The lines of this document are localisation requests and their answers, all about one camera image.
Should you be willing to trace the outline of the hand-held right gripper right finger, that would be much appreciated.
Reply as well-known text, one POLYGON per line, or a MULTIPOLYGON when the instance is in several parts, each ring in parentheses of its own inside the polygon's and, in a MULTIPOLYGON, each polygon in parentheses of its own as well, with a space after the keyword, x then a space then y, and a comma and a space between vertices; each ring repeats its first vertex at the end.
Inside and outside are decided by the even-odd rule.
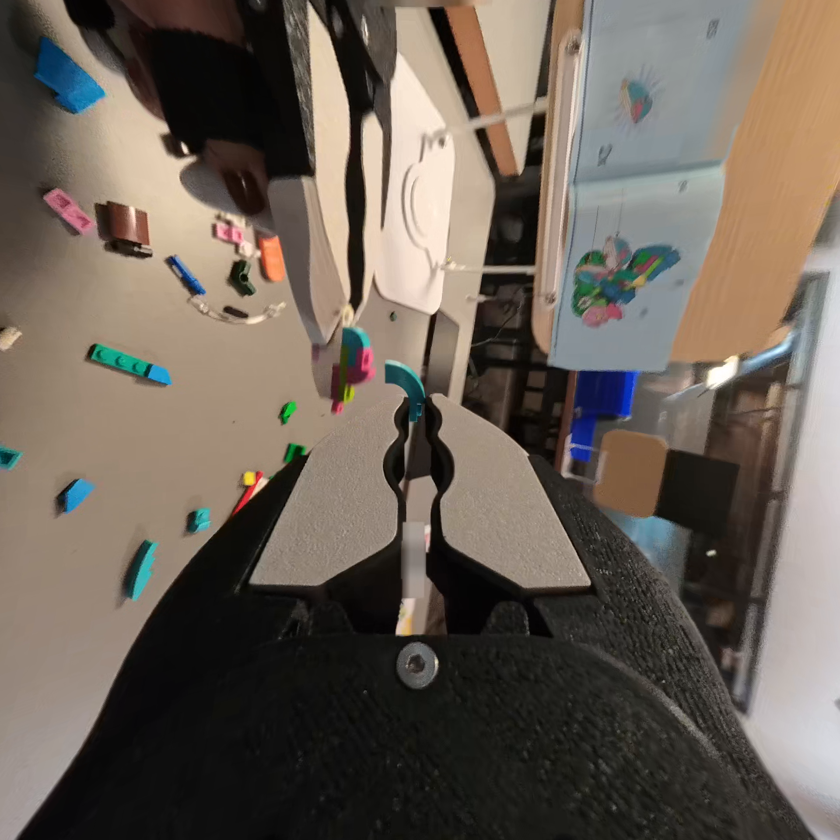
POLYGON ((428 397, 425 416, 439 550, 514 595, 589 590, 590 576, 528 453, 443 394, 428 397))

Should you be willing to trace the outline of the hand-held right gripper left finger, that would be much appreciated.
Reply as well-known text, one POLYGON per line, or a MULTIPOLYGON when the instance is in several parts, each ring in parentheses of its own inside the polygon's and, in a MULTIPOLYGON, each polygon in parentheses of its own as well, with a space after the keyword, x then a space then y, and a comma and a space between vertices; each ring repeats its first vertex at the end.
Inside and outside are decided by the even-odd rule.
POLYGON ((315 445, 248 583, 310 593, 398 576, 408 431, 406 397, 385 394, 315 445))

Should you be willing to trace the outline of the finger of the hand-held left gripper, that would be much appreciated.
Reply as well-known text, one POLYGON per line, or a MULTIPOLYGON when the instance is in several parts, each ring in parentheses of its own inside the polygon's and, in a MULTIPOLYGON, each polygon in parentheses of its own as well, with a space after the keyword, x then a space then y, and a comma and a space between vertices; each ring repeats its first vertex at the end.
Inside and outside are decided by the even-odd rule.
POLYGON ((350 304, 344 200, 307 175, 274 178, 267 195, 298 315, 312 344, 328 344, 350 304))
POLYGON ((343 322, 357 322, 368 301, 382 254, 382 227, 391 173, 390 113, 382 125, 368 101, 351 99, 350 147, 344 191, 350 292, 343 322))

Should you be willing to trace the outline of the pink and teal lego assembly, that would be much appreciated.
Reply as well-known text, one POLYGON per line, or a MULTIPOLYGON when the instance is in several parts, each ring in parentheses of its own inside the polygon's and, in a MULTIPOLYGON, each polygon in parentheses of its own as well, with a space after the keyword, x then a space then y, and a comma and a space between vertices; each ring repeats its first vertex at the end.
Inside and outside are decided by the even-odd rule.
POLYGON ((327 344, 311 347, 311 373, 318 395, 330 402, 332 415, 352 403, 355 389, 375 378, 374 353, 366 331, 343 327, 327 344))

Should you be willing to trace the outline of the teal curved lego piece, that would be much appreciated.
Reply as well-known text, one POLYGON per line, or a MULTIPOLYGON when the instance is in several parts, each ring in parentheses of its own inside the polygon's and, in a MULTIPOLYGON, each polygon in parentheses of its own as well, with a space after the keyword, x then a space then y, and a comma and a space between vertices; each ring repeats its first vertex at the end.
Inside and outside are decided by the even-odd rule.
POLYGON ((419 421, 426 401, 426 392, 420 376, 406 364, 396 360, 385 361, 385 383, 401 388, 408 400, 409 422, 419 421))

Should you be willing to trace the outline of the transparent curved lego piece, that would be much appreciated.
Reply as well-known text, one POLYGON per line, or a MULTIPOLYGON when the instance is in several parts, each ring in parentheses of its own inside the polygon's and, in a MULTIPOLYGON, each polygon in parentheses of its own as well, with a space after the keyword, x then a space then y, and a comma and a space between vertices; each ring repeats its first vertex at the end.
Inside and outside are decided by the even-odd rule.
POLYGON ((216 308, 215 306, 211 305, 205 296, 202 297, 190 297, 189 302, 192 307, 202 314, 204 317, 214 320, 216 322, 225 323, 231 326, 256 326, 263 322, 267 322, 269 320, 275 319, 281 315, 281 313, 286 309, 287 304, 285 302, 279 302, 269 305, 268 307, 258 311, 256 313, 250 313, 249 318, 247 320, 232 320, 229 318, 225 318, 223 315, 224 308, 216 308))

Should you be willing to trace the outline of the red lego piece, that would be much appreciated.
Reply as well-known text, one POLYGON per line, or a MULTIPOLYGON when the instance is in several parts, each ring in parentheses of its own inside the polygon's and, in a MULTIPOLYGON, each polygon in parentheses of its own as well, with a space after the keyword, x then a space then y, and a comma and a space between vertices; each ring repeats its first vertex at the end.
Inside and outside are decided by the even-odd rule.
POLYGON ((257 470, 256 472, 259 473, 259 478, 258 478, 256 484, 252 487, 243 487, 242 486, 243 487, 243 492, 241 494, 241 497, 238 499, 234 509, 232 510, 232 512, 230 514, 231 518, 234 517, 235 515, 237 515, 242 510, 242 508, 245 505, 247 505, 253 499, 253 497, 258 495, 266 487, 266 484, 268 483, 269 478, 261 470, 257 470))

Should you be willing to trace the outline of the blue lego rod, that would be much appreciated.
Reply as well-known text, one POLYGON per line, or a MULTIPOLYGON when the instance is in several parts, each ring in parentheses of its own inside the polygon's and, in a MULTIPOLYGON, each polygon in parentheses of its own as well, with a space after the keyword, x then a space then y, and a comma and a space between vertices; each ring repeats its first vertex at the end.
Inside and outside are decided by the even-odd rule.
POLYGON ((170 267, 173 274, 183 284, 191 296, 202 297, 207 294, 205 287, 199 279, 188 269, 186 264, 178 255, 171 255, 165 259, 166 265, 170 267))

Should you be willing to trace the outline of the dark brown lego piece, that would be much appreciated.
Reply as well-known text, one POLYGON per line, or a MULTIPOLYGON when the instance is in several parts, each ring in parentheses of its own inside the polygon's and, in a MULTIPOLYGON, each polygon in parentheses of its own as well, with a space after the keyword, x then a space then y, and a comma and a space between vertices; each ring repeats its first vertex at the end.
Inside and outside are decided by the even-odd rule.
POLYGON ((94 207, 104 251, 136 259, 154 256, 149 218, 145 211, 113 201, 97 203, 94 207))

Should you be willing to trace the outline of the long teal lego piece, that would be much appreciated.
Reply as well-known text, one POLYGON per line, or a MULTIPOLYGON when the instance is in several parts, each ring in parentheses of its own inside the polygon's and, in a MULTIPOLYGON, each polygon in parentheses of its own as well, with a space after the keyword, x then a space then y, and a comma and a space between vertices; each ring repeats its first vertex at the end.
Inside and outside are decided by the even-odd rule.
POLYGON ((136 602, 144 592, 154 572, 158 542, 144 540, 134 554, 123 580, 122 591, 127 600, 136 602))

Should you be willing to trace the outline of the green lego plate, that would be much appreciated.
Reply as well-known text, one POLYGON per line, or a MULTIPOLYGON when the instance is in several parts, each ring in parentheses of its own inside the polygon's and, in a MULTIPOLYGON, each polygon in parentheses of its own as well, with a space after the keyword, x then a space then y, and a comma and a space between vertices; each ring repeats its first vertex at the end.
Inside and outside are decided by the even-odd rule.
POLYGON ((150 371, 154 367, 151 362, 101 343, 94 343, 90 347, 87 360, 141 379, 149 379, 150 371))

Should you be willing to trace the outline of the large blue lego slope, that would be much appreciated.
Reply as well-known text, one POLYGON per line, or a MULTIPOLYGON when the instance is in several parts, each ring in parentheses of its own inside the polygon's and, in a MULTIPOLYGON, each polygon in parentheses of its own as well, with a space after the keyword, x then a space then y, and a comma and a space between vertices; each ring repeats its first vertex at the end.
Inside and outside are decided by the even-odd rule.
POLYGON ((71 114, 82 114, 107 96, 93 77, 45 36, 38 41, 34 77, 52 91, 57 104, 71 114))

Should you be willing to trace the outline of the pink lego plate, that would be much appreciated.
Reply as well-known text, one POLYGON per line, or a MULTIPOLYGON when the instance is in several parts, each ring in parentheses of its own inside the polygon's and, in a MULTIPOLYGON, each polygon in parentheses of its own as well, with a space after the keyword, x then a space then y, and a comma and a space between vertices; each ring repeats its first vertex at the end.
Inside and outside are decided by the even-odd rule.
POLYGON ((97 228, 94 220, 88 216, 77 202, 59 188, 49 190, 43 195, 45 204, 79 235, 89 235, 97 228))

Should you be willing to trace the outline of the person's left hand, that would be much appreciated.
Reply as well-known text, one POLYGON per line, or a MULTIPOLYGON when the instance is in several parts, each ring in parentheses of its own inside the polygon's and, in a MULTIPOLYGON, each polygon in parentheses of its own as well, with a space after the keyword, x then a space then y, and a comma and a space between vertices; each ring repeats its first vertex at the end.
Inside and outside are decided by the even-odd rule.
POLYGON ((246 216, 266 210, 267 94, 233 1, 64 2, 112 50, 137 99, 224 184, 246 216))

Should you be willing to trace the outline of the orange brick separator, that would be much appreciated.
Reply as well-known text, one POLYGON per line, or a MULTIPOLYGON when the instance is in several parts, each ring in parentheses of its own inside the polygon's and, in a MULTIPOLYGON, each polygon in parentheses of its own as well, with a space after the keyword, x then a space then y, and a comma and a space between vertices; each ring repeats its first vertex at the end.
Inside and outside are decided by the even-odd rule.
POLYGON ((286 264, 277 236, 258 236, 259 261, 263 277, 270 282, 282 282, 287 275, 286 264))

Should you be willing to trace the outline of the tan square board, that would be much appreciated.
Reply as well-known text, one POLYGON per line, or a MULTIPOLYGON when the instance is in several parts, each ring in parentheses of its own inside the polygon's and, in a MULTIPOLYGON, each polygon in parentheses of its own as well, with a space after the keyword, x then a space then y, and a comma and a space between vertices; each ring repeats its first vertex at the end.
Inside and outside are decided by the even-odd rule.
POLYGON ((659 436, 622 429, 605 433, 592 488, 596 506, 635 518, 654 516, 668 453, 659 436))

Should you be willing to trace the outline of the blue storage bins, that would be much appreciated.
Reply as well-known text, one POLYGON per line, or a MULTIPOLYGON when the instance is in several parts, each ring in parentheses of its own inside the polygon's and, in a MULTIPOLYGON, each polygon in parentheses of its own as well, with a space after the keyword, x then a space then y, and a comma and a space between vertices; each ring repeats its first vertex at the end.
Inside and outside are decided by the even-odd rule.
POLYGON ((570 455, 588 463, 593 452, 595 426, 601 420, 631 416, 639 372, 580 371, 574 391, 570 426, 570 455))

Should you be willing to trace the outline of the grey table with wooden edge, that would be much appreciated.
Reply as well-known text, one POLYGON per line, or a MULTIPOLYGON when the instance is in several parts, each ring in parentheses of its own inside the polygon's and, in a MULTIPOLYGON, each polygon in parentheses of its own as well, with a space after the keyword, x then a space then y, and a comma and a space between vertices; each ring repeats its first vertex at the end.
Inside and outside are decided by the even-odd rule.
POLYGON ((442 44, 452 46, 471 115, 488 117, 542 96, 553 27, 577 25, 582 2, 458 2, 432 9, 442 44))

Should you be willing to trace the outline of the black box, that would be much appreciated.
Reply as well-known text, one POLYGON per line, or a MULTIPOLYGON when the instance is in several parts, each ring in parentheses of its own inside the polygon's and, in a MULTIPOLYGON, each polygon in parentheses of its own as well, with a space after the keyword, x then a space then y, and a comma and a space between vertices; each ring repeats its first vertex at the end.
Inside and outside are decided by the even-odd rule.
POLYGON ((737 464, 669 450, 654 515, 711 538, 724 537, 739 471, 737 464))

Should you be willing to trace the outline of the light blue instruction booklet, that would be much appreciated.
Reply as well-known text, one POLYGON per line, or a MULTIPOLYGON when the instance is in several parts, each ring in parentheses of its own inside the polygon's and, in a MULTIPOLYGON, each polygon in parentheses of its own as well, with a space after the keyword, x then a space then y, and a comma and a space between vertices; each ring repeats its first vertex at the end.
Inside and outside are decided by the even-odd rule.
POLYGON ((667 366, 718 224, 752 5, 584 3, 552 366, 667 366))

